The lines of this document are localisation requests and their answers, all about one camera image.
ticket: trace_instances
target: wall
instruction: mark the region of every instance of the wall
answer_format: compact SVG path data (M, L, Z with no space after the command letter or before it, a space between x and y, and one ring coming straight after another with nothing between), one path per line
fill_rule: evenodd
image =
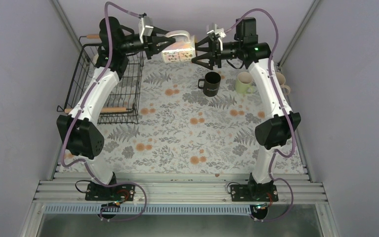
M18 236L55 162L77 50L50 1L0 0L0 237Z
M340 236L379 236L379 1L322 1L283 68Z
M58 0L77 36L99 33L99 22L104 18L105 0ZM274 18L279 28L279 46L274 54L278 62L291 38L302 22L313 0L244 0L205 1L193 0L182 3L175 0L113 0L119 6L142 14L147 13L153 19L155 26L169 30L186 30L197 36L198 40L206 37L206 27L214 22L221 28L229 28L236 18L252 8L263 8ZM118 18L121 24L137 31L138 19L128 16L110 6L109 14ZM267 42L272 48L275 41L275 31L263 13L252 15L257 20L257 33L260 42ZM225 41L233 40L234 31L228 34Z

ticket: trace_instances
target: mug handle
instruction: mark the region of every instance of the mug handle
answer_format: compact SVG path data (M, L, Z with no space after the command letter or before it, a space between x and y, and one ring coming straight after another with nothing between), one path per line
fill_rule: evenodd
M185 36L187 38L185 43L191 43L191 36L188 31L170 31L165 34L166 37Z
M284 95L290 94L291 88L289 86L283 84L283 85L280 85L280 87L281 87L281 89L286 89L287 90L287 92L285 92L285 91L282 92Z
M204 85L203 85L203 87L200 86L200 82L202 82L202 81L205 83L205 79L199 79L198 80L198 88L199 89L203 89L204 88Z
M256 86L249 86L248 90L246 91L246 94L252 94L252 93L255 93L256 92Z

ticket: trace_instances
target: black mug handle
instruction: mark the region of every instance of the black mug handle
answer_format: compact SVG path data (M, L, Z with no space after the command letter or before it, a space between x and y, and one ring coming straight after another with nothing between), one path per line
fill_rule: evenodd
M200 82L201 82L201 81L203 81L203 82L204 82L204 85L205 85L205 79L204 79L204 78L199 79L199 80L198 80L198 88L203 89L203 88L204 88L204 85L203 85L203 87L200 86Z

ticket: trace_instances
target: leaf pattern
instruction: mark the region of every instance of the leaf pattern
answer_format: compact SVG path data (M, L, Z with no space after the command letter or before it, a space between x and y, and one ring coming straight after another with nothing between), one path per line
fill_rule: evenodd
M206 97L196 84L209 71L190 63L164 64L156 57L146 60L139 124L97 125L105 139L97 158L103 158L115 172L252 172L260 153L254 131L262 122L261 97L258 93L235 93L237 74L246 70L235 70L227 64L215 69L222 75L218 95ZM116 104L118 98L108 98L106 103ZM282 147L284 153L290 151L291 142ZM61 167L60 172L86 169L78 163ZM274 173L302 172L297 150L291 158L277 155Z

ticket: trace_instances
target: cup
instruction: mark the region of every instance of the cup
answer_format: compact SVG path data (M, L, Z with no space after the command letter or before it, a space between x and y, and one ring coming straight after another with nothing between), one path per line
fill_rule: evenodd
M207 73L204 78L198 80L198 88L203 90L204 95L213 97L219 92L220 81L222 80L220 74L216 72Z
M252 86L254 78L250 73L241 72L237 75L236 84L234 88L238 94L252 94L255 88Z
M285 82L286 82L285 76L279 72L276 72L275 74L277 75L278 84L280 84L281 89L285 89L285 90L282 90L282 93L284 95L290 94L291 88L285 84Z
M187 62L195 57L195 36L191 36L188 31L171 31L165 36L176 39L175 43L162 51L165 63Z

